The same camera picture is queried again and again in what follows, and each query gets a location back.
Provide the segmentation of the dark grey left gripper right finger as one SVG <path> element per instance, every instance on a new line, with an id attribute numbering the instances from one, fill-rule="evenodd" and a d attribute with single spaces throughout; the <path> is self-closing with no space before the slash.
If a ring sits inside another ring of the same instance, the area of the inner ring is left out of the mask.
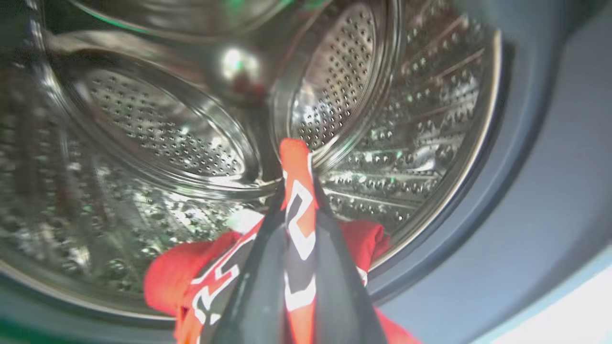
<path id="1" fill-rule="evenodd" d="M 315 342 L 386 344 L 380 320 L 317 179 L 314 190 L 320 207 L 316 213 Z"/>

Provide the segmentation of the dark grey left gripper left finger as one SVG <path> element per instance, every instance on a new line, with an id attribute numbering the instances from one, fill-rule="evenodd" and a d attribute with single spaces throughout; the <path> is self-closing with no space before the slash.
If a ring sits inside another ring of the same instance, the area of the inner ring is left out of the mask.
<path id="1" fill-rule="evenodd" d="M 284 342 L 285 187 L 278 187 L 212 344 Z"/>

